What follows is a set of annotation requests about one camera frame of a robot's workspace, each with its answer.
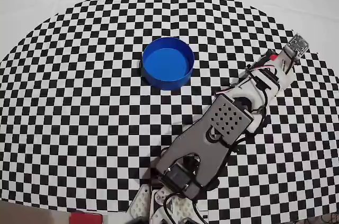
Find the blue container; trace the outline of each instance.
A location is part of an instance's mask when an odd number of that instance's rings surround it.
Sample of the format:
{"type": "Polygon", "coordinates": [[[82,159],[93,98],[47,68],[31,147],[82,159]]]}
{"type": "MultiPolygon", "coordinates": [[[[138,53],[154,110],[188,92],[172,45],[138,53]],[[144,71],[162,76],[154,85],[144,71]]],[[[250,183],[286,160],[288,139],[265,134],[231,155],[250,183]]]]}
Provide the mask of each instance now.
{"type": "Polygon", "coordinates": [[[142,75],[150,85],[162,90],[175,90],[191,77],[194,53],[177,38],[152,41],[142,55],[142,75]]]}

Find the cable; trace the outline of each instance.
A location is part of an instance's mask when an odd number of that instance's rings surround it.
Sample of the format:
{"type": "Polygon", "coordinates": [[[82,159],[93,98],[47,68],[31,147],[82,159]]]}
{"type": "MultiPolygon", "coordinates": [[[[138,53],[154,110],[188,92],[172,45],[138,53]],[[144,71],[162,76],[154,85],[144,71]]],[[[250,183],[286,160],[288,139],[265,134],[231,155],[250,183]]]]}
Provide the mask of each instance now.
{"type": "Polygon", "coordinates": [[[286,75],[288,74],[288,72],[289,72],[290,69],[292,68],[293,63],[294,63],[294,61],[295,61],[295,57],[297,56],[297,54],[298,54],[298,52],[296,51],[296,54],[295,54],[294,56],[292,56],[290,65],[288,66],[288,68],[287,68],[287,70],[286,70],[286,73],[285,73],[286,75]]]}
{"type": "Polygon", "coordinates": [[[237,153],[238,150],[235,149],[235,148],[236,148],[240,143],[246,141],[247,139],[248,139],[248,137],[245,135],[243,138],[239,139],[238,141],[235,141],[235,142],[233,143],[233,145],[231,145],[231,147],[229,148],[229,150],[230,150],[230,151],[233,151],[233,152],[235,152],[235,153],[237,153]]]}
{"type": "MultiPolygon", "coordinates": [[[[257,83],[257,85],[260,85],[260,81],[252,74],[251,70],[249,68],[246,68],[245,71],[249,74],[249,76],[257,83]]],[[[262,91],[263,95],[264,95],[264,98],[265,98],[265,104],[264,106],[267,105],[268,103],[268,97],[267,97],[267,94],[266,94],[266,91],[265,89],[260,89],[259,87],[257,87],[260,91],[262,91]]]]}
{"type": "Polygon", "coordinates": [[[323,222],[323,223],[326,223],[326,224],[339,224],[338,221],[333,222],[333,213],[331,213],[331,221],[330,221],[330,222],[329,222],[329,221],[325,221],[325,220],[323,219],[323,216],[320,216],[320,218],[321,218],[322,222],[323,222]]]}
{"type": "Polygon", "coordinates": [[[221,91],[217,91],[215,92],[215,95],[221,94],[221,93],[225,93],[228,92],[229,90],[235,88],[234,86],[229,86],[227,89],[221,90],[221,91]]]}
{"type": "Polygon", "coordinates": [[[164,211],[165,211],[167,217],[169,218],[169,220],[172,222],[172,224],[176,224],[176,223],[175,223],[173,217],[172,217],[172,216],[170,215],[170,213],[168,212],[167,202],[168,202],[168,200],[169,200],[171,197],[176,196],[176,195],[179,195],[179,193],[171,193],[171,194],[169,194],[169,195],[165,198],[164,203],[163,203],[164,211]]]}
{"type": "Polygon", "coordinates": [[[247,136],[254,137],[255,135],[258,134],[258,131],[259,131],[260,129],[262,129],[262,126],[263,126],[263,123],[264,123],[264,121],[265,121],[266,114],[267,114],[266,106],[262,106],[262,107],[265,107],[265,108],[262,108],[261,121],[260,121],[258,127],[255,129],[255,131],[254,131],[253,133],[250,133],[250,132],[246,131],[245,134],[246,134],[247,136]]]}
{"type": "Polygon", "coordinates": [[[243,84],[246,84],[248,81],[250,81],[251,80],[251,78],[249,78],[248,80],[244,80],[244,81],[241,81],[240,82],[240,85],[237,85],[237,87],[240,87],[240,86],[242,86],[243,84]]]}
{"type": "Polygon", "coordinates": [[[202,221],[203,224],[208,224],[203,217],[199,214],[199,211],[197,210],[197,203],[192,201],[192,205],[193,205],[193,210],[195,212],[195,214],[198,216],[198,218],[202,221]]]}
{"type": "Polygon", "coordinates": [[[255,67],[255,68],[250,68],[249,70],[254,71],[254,70],[257,70],[257,69],[266,69],[266,68],[275,68],[275,66],[274,65],[263,65],[263,66],[258,66],[258,67],[255,67]]]}

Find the red object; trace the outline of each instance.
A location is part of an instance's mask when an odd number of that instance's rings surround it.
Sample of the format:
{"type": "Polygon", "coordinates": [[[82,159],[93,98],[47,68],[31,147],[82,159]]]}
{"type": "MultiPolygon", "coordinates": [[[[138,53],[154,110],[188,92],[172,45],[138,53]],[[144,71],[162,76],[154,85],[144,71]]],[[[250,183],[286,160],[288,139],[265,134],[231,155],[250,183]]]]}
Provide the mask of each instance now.
{"type": "Polygon", "coordinates": [[[69,224],[102,224],[102,215],[86,212],[72,212],[69,224]]]}
{"type": "Polygon", "coordinates": [[[274,60],[276,60],[277,57],[278,57],[277,55],[271,55],[271,56],[270,56],[270,59],[271,59],[272,61],[274,61],[274,60]]]}

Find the robotic arm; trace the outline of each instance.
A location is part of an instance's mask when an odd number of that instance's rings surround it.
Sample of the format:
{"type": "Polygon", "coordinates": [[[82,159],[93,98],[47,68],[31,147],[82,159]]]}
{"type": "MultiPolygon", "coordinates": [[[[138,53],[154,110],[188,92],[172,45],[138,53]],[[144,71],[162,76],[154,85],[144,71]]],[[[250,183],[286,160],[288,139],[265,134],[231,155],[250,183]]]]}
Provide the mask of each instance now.
{"type": "Polygon", "coordinates": [[[243,141],[237,139],[243,133],[253,136],[263,126],[267,105],[294,81],[292,68],[308,47],[296,34],[279,54],[269,50],[247,67],[247,78],[241,83],[217,92],[203,117],[178,136],[157,163],[163,185],[191,200],[208,190],[230,152],[243,141]],[[199,157],[198,165],[180,161],[192,155],[199,157]]]}

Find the black and white checkered pattern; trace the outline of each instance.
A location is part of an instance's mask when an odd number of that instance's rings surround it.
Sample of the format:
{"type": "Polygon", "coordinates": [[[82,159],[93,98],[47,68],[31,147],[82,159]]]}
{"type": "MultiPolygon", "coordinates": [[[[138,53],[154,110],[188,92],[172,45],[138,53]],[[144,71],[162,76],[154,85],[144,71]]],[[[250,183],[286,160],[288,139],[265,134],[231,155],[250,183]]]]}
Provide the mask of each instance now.
{"type": "MultiPolygon", "coordinates": [[[[1,199],[126,211],[161,148],[202,116],[220,86],[292,35],[234,0],[87,0],[46,20],[0,64],[1,199]],[[164,36],[195,54],[192,77],[177,91],[140,77],[142,51],[164,36]]],[[[210,223],[337,210],[339,81],[314,53],[295,70],[263,134],[241,144],[220,186],[199,202],[210,223]]]]}

